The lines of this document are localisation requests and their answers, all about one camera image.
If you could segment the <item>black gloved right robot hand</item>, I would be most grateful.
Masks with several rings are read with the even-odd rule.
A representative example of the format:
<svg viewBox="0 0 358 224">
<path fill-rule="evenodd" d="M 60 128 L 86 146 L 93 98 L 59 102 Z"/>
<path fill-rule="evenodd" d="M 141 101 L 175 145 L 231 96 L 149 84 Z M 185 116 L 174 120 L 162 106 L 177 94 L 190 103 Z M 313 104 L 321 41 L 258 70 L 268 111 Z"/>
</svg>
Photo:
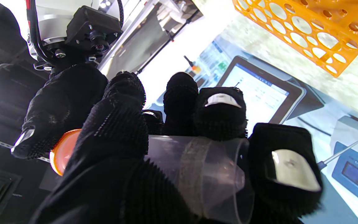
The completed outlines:
<svg viewBox="0 0 358 224">
<path fill-rule="evenodd" d="M 51 73 L 30 101 L 11 154 L 20 159 L 37 159 L 49 153 L 65 133 L 82 128 L 107 84 L 107 77 L 87 64 Z"/>
</svg>

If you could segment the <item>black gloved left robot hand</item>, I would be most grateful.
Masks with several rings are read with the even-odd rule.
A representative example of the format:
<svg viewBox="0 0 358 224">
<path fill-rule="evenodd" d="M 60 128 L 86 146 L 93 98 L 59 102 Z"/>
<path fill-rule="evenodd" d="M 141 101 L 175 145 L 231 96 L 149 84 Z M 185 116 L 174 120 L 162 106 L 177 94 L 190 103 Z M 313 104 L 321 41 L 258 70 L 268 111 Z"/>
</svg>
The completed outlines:
<svg viewBox="0 0 358 224">
<path fill-rule="evenodd" d="M 166 120 L 142 115 L 145 89 L 133 73 L 119 72 L 83 123 L 68 173 L 31 224 L 214 224 L 193 215 L 162 172 L 144 161 L 151 132 L 211 137 L 246 136 L 246 104 L 236 87 L 198 89 L 184 72 L 164 95 Z"/>
</svg>

